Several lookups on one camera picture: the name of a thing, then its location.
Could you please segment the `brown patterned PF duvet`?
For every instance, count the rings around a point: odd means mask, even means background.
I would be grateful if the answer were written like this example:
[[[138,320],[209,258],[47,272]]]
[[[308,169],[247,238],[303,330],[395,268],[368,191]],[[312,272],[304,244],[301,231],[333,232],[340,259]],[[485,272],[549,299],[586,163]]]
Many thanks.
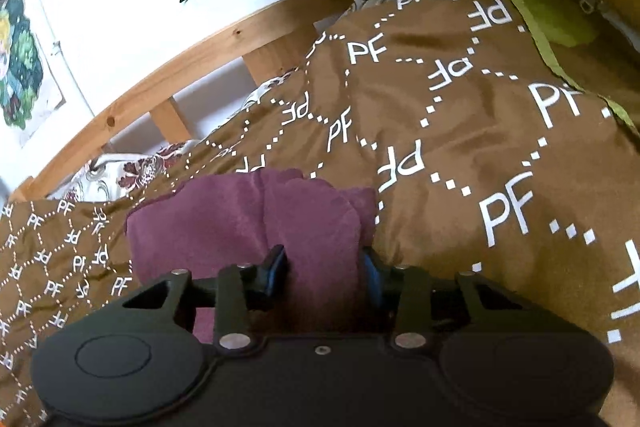
[[[639,0],[586,0],[639,19]],[[175,95],[196,145],[108,202],[1,210],[6,426],[634,426],[639,135],[552,75],[509,0],[387,0],[316,25],[258,104],[237,58]],[[639,54],[557,48],[639,129]],[[126,219],[202,176],[372,187],[372,248],[432,277],[432,341],[356,329],[214,343],[217,277],[143,284]]]

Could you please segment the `maroon long-sleeve sweater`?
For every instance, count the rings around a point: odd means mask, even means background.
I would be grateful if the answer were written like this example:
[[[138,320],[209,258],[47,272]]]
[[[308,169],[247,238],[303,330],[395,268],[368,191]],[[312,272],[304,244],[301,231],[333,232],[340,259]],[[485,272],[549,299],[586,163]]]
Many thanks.
[[[144,202],[126,219],[134,274],[143,284],[173,269],[197,279],[228,265],[259,265],[274,246],[290,262],[283,311],[264,331],[356,329],[366,295],[361,251],[378,210],[372,187],[335,188],[296,169],[212,174]]]

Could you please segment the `green yellow blanket edge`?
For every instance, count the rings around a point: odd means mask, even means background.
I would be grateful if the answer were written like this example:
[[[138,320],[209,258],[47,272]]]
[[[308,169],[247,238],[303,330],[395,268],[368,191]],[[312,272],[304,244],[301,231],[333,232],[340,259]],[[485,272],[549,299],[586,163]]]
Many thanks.
[[[610,96],[587,88],[562,65],[557,48],[589,46],[608,37],[622,49],[637,49],[638,35],[624,23],[597,11],[586,0],[509,0],[521,15],[537,52],[552,75],[580,94],[600,98],[612,116],[634,136],[639,134],[628,110]]]

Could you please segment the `floral white bed sheet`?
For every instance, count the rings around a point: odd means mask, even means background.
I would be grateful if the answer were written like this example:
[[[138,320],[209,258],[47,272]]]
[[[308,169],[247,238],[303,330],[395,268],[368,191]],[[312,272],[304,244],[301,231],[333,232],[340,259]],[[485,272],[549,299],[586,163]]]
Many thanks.
[[[387,0],[352,0],[352,5],[342,14],[359,11]],[[260,97],[271,87],[281,82],[292,70],[281,76],[256,84],[255,90],[243,103],[245,108],[256,105]],[[67,199],[70,202],[108,202],[128,195],[137,188],[147,186],[154,178],[166,172],[171,165],[198,141],[169,143],[154,154],[99,153],[79,170],[62,181],[47,198]]]

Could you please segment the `white wall pipe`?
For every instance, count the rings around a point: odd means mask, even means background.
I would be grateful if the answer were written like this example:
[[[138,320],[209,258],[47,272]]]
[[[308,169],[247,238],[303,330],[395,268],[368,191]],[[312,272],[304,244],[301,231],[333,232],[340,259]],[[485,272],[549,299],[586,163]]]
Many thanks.
[[[70,62],[67,60],[63,43],[58,34],[51,25],[50,17],[45,9],[41,9],[43,27],[48,31],[48,45],[49,54],[53,64],[54,75],[58,80],[58,84],[62,88],[65,95],[70,96],[70,104],[79,105],[82,110],[87,113],[91,118],[96,116],[93,108],[89,104],[87,97],[82,91],[81,85],[78,82]]]

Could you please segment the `wooden bed rail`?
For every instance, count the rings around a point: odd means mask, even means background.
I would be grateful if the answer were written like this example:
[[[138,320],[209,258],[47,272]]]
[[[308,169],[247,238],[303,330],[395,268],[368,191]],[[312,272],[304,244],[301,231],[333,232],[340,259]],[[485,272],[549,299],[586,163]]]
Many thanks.
[[[317,39],[314,24],[344,13],[352,0],[281,0],[215,32],[154,70],[94,117],[38,176],[29,176],[10,202],[43,199],[102,152],[114,136],[150,115],[169,143],[192,138],[175,95],[240,58],[254,83],[281,76],[303,61]]]

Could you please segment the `anime girl green poster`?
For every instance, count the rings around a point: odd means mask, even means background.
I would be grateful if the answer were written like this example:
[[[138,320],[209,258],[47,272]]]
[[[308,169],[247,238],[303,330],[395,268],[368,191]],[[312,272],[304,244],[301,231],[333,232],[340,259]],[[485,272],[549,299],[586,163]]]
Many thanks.
[[[63,104],[64,95],[25,12],[24,0],[1,2],[1,120],[26,143]]]

